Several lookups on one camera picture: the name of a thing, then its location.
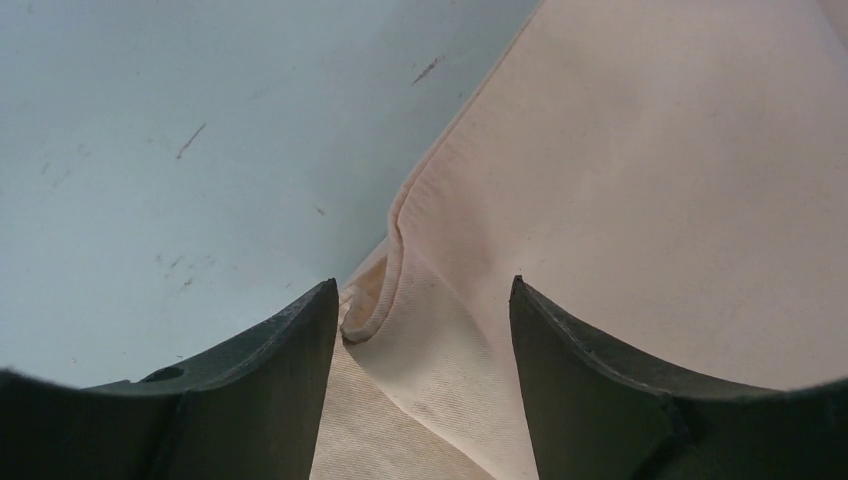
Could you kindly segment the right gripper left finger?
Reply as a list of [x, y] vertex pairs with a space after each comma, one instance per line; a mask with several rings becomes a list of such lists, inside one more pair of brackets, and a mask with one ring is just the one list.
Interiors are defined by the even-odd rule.
[[1, 374], [5, 479], [306, 479], [337, 334], [326, 280], [279, 313], [137, 382]]

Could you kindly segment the beige wrapping cloth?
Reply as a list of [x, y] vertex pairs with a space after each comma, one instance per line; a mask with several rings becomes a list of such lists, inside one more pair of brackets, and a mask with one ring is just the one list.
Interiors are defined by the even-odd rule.
[[847, 373], [847, 5], [544, 1], [340, 291], [315, 479], [533, 479], [522, 276], [651, 354]]

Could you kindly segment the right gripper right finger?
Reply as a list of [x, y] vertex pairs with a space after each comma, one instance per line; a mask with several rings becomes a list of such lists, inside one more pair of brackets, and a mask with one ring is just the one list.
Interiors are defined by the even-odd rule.
[[778, 391], [674, 365], [521, 277], [509, 320], [542, 479], [843, 479], [847, 384]]

